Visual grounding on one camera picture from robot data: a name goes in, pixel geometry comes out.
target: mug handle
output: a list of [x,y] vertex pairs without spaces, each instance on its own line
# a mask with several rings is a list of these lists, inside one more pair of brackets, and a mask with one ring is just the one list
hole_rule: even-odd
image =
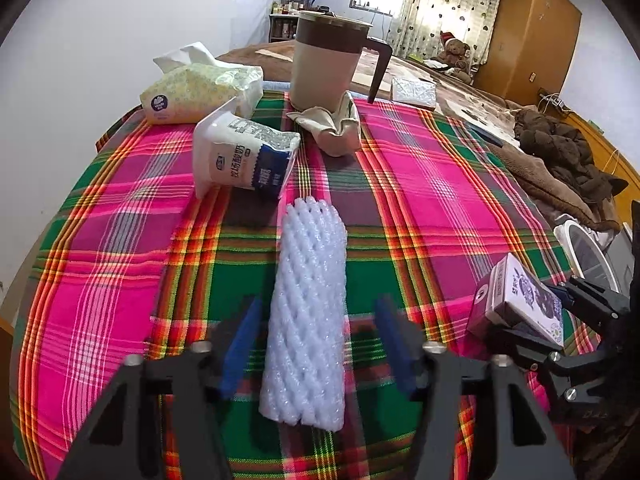
[[376,38],[367,38],[364,42],[364,47],[375,50],[378,53],[378,64],[376,65],[376,71],[371,81],[369,99],[367,99],[367,102],[372,104],[373,101],[376,100],[380,83],[382,83],[382,78],[385,76],[386,68],[389,66],[389,61],[391,61],[394,50],[386,41],[377,40]]

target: tissue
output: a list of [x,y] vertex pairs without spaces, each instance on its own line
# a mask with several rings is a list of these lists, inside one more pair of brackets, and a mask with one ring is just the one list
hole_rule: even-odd
[[263,95],[261,67],[218,61],[201,43],[154,62],[164,75],[140,94],[146,120],[152,124],[197,123],[232,97],[238,97],[235,112],[250,119]]
[[333,206],[313,197],[287,206],[260,391],[271,420],[342,428],[346,244]]

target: wooden wardrobe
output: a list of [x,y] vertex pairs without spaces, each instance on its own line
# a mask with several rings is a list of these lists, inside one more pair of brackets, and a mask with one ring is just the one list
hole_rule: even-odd
[[521,105],[559,92],[582,13],[569,0],[500,0],[487,63],[474,86]]

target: brown blanket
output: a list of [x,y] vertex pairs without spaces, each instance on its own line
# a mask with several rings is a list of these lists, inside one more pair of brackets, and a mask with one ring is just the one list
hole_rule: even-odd
[[596,168],[589,143],[573,126],[525,108],[516,114],[513,130],[523,152],[541,158],[551,175],[590,206],[600,206],[628,186]]
[[501,148],[492,144],[488,147],[536,202],[549,225],[554,225],[556,211],[559,211],[568,213],[594,231],[620,231],[620,220],[612,200],[603,200],[600,205],[590,208],[567,184],[554,178],[541,159],[522,153],[509,144]]

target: metal screw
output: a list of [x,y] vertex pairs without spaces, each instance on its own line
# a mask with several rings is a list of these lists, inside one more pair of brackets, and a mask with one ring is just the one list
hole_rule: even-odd
[[142,361],[144,361],[145,358],[142,357],[142,355],[140,354],[129,354],[128,356],[126,356],[124,358],[124,365],[125,366],[139,366],[142,364]]
[[191,351],[194,354],[206,354],[207,352],[211,352],[211,341],[207,341],[206,339],[203,341],[196,341],[191,345]]
[[494,355],[491,358],[491,361],[500,368],[504,368],[513,364],[513,360],[511,360],[511,358],[505,354]]
[[429,354],[444,354],[447,351],[447,347],[439,341],[425,341],[422,343],[422,349]]

